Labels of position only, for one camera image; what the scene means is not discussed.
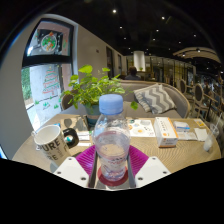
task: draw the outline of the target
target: booklet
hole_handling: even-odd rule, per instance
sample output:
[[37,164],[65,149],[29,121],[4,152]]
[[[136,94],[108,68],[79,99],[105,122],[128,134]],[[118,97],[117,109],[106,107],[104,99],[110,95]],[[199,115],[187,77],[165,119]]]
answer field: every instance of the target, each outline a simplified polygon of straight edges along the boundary
[[156,137],[150,120],[127,120],[130,135],[133,137]]
[[197,123],[197,125],[201,128],[206,127],[205,123],[201,121],[201,119],[194,119],[194,121]]
[[194,132],[177,132],[178,140],[184,141],[197,141],[197,137]]

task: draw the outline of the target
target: menu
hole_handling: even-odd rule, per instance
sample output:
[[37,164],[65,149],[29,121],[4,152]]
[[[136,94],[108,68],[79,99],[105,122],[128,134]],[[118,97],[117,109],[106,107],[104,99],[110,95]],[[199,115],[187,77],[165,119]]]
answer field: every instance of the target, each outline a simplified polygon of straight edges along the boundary
[[129,119],[128,127],[133,137],[156,137],[150,120]]

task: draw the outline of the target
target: plant pot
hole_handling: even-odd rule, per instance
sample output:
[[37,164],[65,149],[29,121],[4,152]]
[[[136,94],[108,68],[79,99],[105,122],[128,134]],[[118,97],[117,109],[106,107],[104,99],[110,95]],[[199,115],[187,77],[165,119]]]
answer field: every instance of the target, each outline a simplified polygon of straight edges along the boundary
[[87,122],[89,127],[95,127],[95,124],[100,117],[99,105],[93,105],[92,110],[85,106]]

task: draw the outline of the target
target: sofa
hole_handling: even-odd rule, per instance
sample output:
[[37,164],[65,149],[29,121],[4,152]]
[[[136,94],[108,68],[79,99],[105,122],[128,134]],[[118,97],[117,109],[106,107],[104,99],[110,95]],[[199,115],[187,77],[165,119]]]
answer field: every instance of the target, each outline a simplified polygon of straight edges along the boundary
[[[154,85],[156,82],[145,82],[145,81],[132,81],[132,80],[121,80],[121,85],[124,89],[128,90],[137,90],[146,88],[148,86]],[[133,117],[133,118],[154,118],[154,117],[170,117],[170,118],[187,118],[190,112],[190,104],[186,97],[175,87],[170,86],[165,83],[162,84],[164,90],[168,93],[170,98],[176,105],[176,109],[172,109],[166,111],[162,114],[152,114],[152,112],[145,112],[143,107],[138,103],[134,92],[122,95],[124,99],[124,109],[123,115],[125,117]],[[130,107],[132,101],[138,103],[138,109],[134,110]],[[77,114],[77,115],[85,115],[86,111],[83,105],[78,105],[78,110],[74,108],[74,106],[70,106],[67,109],[63,110],[61,114]]]

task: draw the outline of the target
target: white mug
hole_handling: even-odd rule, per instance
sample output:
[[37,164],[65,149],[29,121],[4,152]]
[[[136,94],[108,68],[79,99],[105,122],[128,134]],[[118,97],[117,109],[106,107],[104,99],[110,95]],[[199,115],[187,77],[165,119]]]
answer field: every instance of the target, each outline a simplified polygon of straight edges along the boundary
[[[67,144],[64,137],[72,136],[71,142]],[[73,128],[63,130],[57,125],[48,125],[40,129],[34,136],[34,141],[38,148],[50,159],[57,167],[69,156],[69,148],[79,143],[79,138]]]

